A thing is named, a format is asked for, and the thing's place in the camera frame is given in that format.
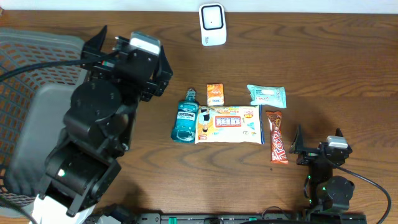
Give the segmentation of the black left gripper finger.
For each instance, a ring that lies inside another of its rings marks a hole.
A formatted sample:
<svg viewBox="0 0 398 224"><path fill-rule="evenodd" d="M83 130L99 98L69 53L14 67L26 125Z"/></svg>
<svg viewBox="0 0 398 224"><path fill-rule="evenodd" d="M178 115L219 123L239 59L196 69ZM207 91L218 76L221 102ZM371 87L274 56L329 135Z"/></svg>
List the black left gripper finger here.
<svg viewBox="0 0 398 224"><path fill-rule="evenodd" d="M165 55L164 47L161 46L159 56L159 69L157 74L157 82L159 84L159 90L165 90L169 85L169 82L173 76L173 71Z"/></svg>
<svg viewBox="0 0 398 224"><path fill-rule="evenodd" d="M106 38L107 25L105 25L98 34L92 37L90 40L86 41L83 50L101 50L104 40Z"/></svg>

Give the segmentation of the red Top chocolate bar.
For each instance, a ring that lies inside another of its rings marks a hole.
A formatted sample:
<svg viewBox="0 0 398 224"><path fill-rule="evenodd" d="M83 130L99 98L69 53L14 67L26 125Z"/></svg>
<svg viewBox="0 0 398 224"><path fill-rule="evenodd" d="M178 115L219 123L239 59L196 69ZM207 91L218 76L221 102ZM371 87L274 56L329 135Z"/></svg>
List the red Top chocolate bar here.
<svg viewBox="0 0 398 224"><path fill-rule="evenodd" d="M267 111L266 115L269 120L271 130L271 162L274 164L288 164L289 161L281 133L282 112Z"/></svg>

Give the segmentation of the small orange box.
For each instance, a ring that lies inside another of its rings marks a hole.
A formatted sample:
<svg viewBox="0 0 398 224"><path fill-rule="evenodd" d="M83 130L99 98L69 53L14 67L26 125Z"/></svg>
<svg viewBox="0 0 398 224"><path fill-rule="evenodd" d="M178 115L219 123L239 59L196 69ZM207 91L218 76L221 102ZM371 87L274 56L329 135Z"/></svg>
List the small orange box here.
<svg viewBox="0 0 398 224"><path fill-rule="evenodd" d="M208 106L224 105L224 89L222 83L207 84L207 105Z"/></svg>

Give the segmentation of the teal Listerine mouthwash bottle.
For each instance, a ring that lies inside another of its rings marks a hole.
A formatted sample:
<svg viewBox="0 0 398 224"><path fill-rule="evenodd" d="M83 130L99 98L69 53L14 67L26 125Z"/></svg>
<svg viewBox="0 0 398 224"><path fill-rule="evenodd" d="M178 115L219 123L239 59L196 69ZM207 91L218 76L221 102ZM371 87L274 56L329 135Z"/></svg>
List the teal Listerine mouthwash bottle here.
<svg viewBox="0 0 398 224"><path fill-rule="evenodd" d="M189 88L185 99L178 103L175 125L170 137L176 142L194 143L197 114L196 91Z"/></svg>

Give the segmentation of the small teal wipes pack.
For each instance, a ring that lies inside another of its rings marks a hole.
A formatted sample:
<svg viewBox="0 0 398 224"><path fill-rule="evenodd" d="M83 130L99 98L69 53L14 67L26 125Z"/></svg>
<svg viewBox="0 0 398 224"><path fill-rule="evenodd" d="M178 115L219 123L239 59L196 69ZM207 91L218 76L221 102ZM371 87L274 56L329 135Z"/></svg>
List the small teal wipes pack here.
<svg viewBox="0 0 398 224"><path fill-rule="evenodd" d="M276 108L286 108L287 100L284 87L269 87L247 85L251 96L251 105L268 105Z"/></svg>

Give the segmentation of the large white wet wipes pack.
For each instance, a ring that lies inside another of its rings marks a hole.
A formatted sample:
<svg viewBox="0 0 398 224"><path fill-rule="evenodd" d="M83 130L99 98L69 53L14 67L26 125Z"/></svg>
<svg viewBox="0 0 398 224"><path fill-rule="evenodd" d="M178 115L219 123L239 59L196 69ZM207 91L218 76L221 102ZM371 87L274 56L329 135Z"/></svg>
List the large white wet wipes pack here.
<svg viewBox="0 0 398 224"><path fill-rule="evenodd" d="M195 142L264 144L260 106L200 106Z"/></svg>

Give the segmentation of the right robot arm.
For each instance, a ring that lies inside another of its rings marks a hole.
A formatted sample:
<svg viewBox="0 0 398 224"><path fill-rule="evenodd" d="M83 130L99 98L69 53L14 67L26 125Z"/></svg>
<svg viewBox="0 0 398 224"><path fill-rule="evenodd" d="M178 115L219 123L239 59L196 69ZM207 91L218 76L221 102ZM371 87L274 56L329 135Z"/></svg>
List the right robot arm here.
<svg viewBox="0 0 398 224"><path fill-rule="evenodd" d="M289 152L297 155L296 164L308 167L303 191L310 201L312 213L343 213L349 209L354 183L333 174L333 170L343 165L352 153L340 129L318 147L307 147L299 126Z"/></svg>

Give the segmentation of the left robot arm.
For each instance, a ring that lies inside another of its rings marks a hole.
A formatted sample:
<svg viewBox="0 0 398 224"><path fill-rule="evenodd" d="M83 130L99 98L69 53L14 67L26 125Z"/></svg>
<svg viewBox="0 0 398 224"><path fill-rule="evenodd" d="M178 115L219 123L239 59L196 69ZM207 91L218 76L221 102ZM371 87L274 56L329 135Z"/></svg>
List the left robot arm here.
<svg viewBox="0 0 398 224"><path fill-rule="evenodd" d="M173 75L159 39L135 31L102 52L106 29L85 42L76 64L87 72L72 93L64 127L34 200L33 223L83 223L121 171L140 102Z"/></svg>

